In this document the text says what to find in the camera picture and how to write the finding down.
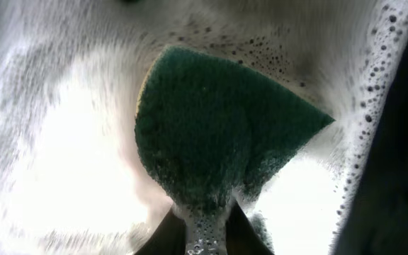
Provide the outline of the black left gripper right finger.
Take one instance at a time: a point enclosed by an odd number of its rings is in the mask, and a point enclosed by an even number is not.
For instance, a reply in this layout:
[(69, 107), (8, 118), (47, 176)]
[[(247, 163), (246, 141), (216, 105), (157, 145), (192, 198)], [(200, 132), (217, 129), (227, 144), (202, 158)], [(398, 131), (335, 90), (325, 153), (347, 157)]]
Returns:
[(228, 255), (273, 255), (255, 233), (250, 221), (237, 202), (225, 222)]

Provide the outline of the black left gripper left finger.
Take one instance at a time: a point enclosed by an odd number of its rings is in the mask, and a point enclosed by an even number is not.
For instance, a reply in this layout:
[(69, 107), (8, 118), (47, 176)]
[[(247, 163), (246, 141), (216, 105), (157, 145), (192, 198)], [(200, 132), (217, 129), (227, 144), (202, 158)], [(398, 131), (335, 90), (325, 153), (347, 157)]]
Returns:
[(186, 222), (171, 208), (135, 255), (184, 255), (185, 249)]

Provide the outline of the green and yellow sponge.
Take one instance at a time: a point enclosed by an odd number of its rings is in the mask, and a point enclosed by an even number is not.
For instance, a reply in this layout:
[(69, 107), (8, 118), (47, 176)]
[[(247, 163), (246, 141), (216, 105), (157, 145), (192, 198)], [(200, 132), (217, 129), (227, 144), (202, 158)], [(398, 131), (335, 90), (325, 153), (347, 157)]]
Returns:
[(177, 204), (213, 213), (257, 197), (333, 118), (240, 63), (184, 47), (155, 60), (135, 122), (147, 173)]

